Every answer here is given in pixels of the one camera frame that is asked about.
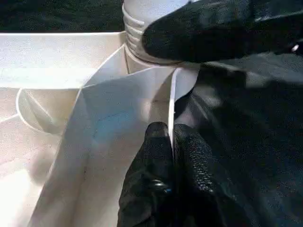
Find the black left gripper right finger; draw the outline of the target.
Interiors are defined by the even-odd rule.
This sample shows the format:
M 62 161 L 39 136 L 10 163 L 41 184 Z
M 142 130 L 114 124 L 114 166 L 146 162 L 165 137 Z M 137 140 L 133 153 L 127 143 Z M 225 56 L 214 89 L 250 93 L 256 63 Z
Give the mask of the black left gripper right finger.
M 188 227 L 250 227 L 245 200 L 193 128 L 176 124 L 174 152 L 177 171 L 178 215 Z

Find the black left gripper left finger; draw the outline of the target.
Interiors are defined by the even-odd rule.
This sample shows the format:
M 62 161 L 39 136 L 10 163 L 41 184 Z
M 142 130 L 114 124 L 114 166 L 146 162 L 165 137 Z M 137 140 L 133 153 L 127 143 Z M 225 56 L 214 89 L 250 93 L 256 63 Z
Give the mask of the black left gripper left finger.
M 170 227 L 175 215 L 175 176 L 168 128 L 153 122 L 133 159 L 119 198 L 117 226 Z

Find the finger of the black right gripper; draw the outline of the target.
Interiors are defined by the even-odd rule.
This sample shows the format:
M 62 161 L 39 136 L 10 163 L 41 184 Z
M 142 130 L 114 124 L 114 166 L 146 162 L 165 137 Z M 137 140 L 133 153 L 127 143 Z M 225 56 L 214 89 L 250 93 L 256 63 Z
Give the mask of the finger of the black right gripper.
M 142 44 L 156 58 L 201 63 L 283 52 L 302 37 L 300 0 L 199 0 L 152 22 Z

